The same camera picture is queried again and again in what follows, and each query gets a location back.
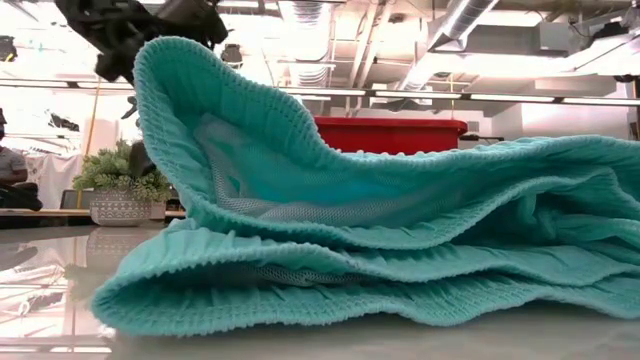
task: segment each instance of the plant pot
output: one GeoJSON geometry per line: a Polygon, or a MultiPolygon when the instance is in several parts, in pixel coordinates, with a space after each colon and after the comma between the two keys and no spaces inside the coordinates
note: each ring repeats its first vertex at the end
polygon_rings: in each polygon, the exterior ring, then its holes
{"type": "Polygon", "coordinates": [[[167,212],[167,203],[165,201],[162,202],[152,202],[151,203],[151,216],[149,217],[151,220],[164,220],[167,212]]]}
{"type": "Polygon", "coordinates": [[[99,227],[89,234],[86,266],[96,272],[111,274],[122,258],[143,242],[156,236],[162,227],[146,225],[132,231],[124,228],[99,227]]]}
{"type": "Polygon", "coordinates": [[[130,191],[95,191],[91,220],[101,226],[139,226],[151,217],[151,202],[138,201],[130,191]]]}

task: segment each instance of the red bin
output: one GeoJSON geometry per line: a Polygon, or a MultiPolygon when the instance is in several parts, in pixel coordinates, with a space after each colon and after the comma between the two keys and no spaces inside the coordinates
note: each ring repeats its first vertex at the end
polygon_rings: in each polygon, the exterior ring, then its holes
{"type": "Polygon", "coordinates": [[[458,148],[467,132],[459,120],[411,120],[316,117],[318,132],[327,145],[343,152],[415,154],[458,148]]]}

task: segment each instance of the ceiling light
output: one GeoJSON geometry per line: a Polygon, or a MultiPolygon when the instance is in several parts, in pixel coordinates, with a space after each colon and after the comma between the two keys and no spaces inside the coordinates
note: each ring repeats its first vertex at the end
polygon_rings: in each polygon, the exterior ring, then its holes
{"type": "Polygon", "coordinates": [[[420,91],[376,91],[377,97],[409,99],[460,99],[461,94],[420,91]]]}
{"type": "Polygon", "coordinates": [[[322,62],[304,62],[304,61],[287,61],[287,60],[278,60],[278,64],[288,65],[288,66],[299,66],[299,67],[311,67],[311,68],[330,68],[335,69],[336,64],[332,63],[322,63],[322,62]]]}
{"type": "Polygon", "coordinates": [[[531,95],[493,95],[493,94],[472,94],[471,100],[481,101],[513,101],[513,102],[552,102],[551,96],[531,96],[531,95]]]}
{"type": "Polygon", "coordinates": [[[356,89],[280,88],[280,90],[290,95],[364,96],[367,93],[356,89]]]}
{"type": "Polygon", "coordinates": [[[9,289],[42,290],[44,288],[46,288],[47,290],[67,290],[67,286],[66,285],[0,284],[0,290],[9,290],[9,289]]]}
{"type": "MultiPolygon", "coordinates": [[[[98,87],[97,82],[79,82],[78,86],[83,89],[95,89],[98,87]]],[[[100,83],[100,89],[104,90],[133,90],[133,87],[128,83],[100,83]]]]}
{"type": "Polygon", "coordinates": [[[640,106],[640,99],[565,98],[562,103],[572,105],[640,106]]]}
{"type": "Polygon", "coordinates": [[[108,354],[111,352],[111,349],[104,346],[74,346],[74,347],[58,346],[58,347],[52,348],[49,351],[53,353],[74,352],[74,353],[85,353],[85,354],[90,354],[90,353],[108,354]]]}
{"type": "Polygon", "coordinates": [[[11,87],[43,87],[43,88],[66,88],[64,81],[38,81],[38,80],[0,80],[0,86],[11,87]]]}
{"type": "MultiPolygon", "coordinates": [[[[238,0],[224,0],[218,3],[219,7],[235,7],[235,8],[249,8],[249,9],[257,9],[258,2],[257,1],[238,1],[238,0]]],[[[268,3],[264,4],[264,8],[266,10],[278,10],[278,4],[276,3],[268,3]]]]}
{"type": "Polygon", "coordinates": [[[8,133],[5,135],[7,138],[18,138],[18,139],[80,139],[81,135],[78,134],[70,134],[70,133],[52,133],[52,134],[24,134],[24,133],[8,133]]]}
{"type": "Polygon", "coordinates": [[[0,346],[0,352],[12,353],[12,352],[36,352],[38,349],[35,347],[19,347],[19,346],[0,346]]]}
{"type": "Polygon", "coordinates": [[[300,99],[312,101],[331,101],[331,96],[300,95],[300,99]]]}

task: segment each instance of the wire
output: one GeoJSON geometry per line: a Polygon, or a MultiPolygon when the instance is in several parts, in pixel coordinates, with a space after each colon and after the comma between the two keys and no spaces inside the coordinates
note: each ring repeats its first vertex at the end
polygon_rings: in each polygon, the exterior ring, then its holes
{"type": "Polygon", "coordinates": [[[404,0],[407,4],[411,5],[412,8],[418,10],[419,12],[421,12],[424,16],[427,16],[428,13],[422,9],[420,9],[416,4],[413,3],[413,1],[411,0],[404,0]]]}
{"type": "Polygon", "coordinates": [[[530,12],[534,12],[534,13],[538,14],[538,16],[540,16],[540,19],[542,20],[542,22],[547,22],[547,19],[544,17],[544,15],[542,15],[542,13],[539,10],[536,10],[536,9],[532,8],[531,6],[529,6],[527,4],[519,3],[519,2],[513,2],[513,3],[510,2],[510,4],[513,4],[513,5],[516,5],[516,6],[520,6],[521,8],[527,10],[525,15],[530,13],[530,12]]]}
{"type": "Polygon", "coordinates": [[[264,61],[264,65],[267,67],[267,71],[269,71],[269,78],[271,79],[271,86],[278,86],[276,84],[276,78],[273,76],[273,71],[271,71],[271,66],[269,65],[269,60],[267,60],[267,54],[264,52],[263,42],[260,42],[260,52],[262,52],[262,60],[264,61]]]}
{"type": "Polygon", "coordinates": [[[356,37],[362,35],[362,32],[364,31],[364,29],[362,28],[362,24],[366,18],[367,18],[367,13],[365,12],[360,18],[360,22],[358,23],[358,31],[357,31],[356,37]]]}
{"type": "Polygon", "coordinates": [[[591,36],[587,36],[587,35],[585,35],[585,34],[581,33],[581,32],[580,32],[580,30],[578,30],[578,27],[576,26],[576,24],[574,24],[574,23],[569,23],[569,26],[571,26],[571,27],[573,28],[573,30],[576,32],[576,34],[578,34],[578,35],[580,35],[580,36],[582,36],[582,37],[584,37],[584,38],[588,38],[588,39],[590,39],[590,38],[591,38],[591,36]]]}

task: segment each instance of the knit fabric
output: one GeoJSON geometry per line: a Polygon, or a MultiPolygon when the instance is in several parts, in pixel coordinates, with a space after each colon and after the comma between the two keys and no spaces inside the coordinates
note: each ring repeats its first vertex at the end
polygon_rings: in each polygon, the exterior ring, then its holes
{"type": "Polygon", "coordinates": [[[187,219],[98,290],[107,325],[188,336],[394,313],[451,326],[533,300],[640,317],[638,143],[341,154],[295,99],[192,41],[151,41],[134,74],[149,156],[187,219]]]}

